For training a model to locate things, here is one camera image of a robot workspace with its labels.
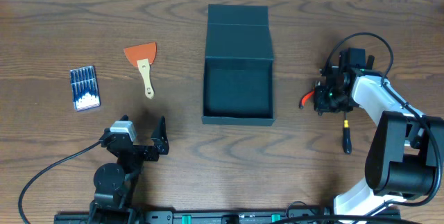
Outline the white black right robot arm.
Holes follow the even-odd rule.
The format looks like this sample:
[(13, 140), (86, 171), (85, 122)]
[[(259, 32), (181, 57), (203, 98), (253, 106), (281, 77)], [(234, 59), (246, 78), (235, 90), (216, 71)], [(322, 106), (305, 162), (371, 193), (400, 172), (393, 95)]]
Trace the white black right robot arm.
[(410, 106), (384, 75), (373, 56), (349, 48), (338, 65), (321, 70), (325, 83), (314, 88), (319, 114), (360, 107), (377, 129), (365, 163), (365, 177), (334, 199), (336, 215), (373, 216), (390, 205), (418, 204), (436, 195), (443, 174), (443, 119)]

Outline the red handled pliers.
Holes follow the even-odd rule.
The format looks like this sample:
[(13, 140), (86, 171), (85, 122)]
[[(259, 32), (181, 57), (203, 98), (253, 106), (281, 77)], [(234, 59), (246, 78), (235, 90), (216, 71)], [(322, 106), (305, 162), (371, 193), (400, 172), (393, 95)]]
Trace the red handled pliers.
[(306, 102), (314, 95), (314, 90), (307, 92), (299, 102), (299, 108), (302, 110), (305, 107)]

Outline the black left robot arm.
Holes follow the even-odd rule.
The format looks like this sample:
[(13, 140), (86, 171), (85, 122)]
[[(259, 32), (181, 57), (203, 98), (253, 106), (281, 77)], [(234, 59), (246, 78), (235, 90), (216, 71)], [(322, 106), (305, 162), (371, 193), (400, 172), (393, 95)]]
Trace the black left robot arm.
[(94, 199), (89, 207), (88, 223), (143, 223), (143, 211), (132, 205), (133, 195), (144, 162), (156, 162), (169, 153), (166, 119), (160, 117), (151, 135), (152, 145), (137, 145), (137, 133), (125, 115), (104, 130), (99, 138), (101, 147), (117, 161), (99, 167), (94, 174)]

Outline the black yellow screwdriver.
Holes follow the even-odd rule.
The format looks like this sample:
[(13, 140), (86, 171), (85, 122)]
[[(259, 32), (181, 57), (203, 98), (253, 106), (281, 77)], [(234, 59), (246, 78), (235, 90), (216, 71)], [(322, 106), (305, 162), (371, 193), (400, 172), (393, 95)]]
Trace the black yellow screwdriver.
[(350, 126), (347, 119), (347, 113), (344, 113), (344, 121), (343, 121), (343, 142), (342, 142), (343, 152), (345, 154), (351, 154), (352, 152), (352, 143), (350, 137)]

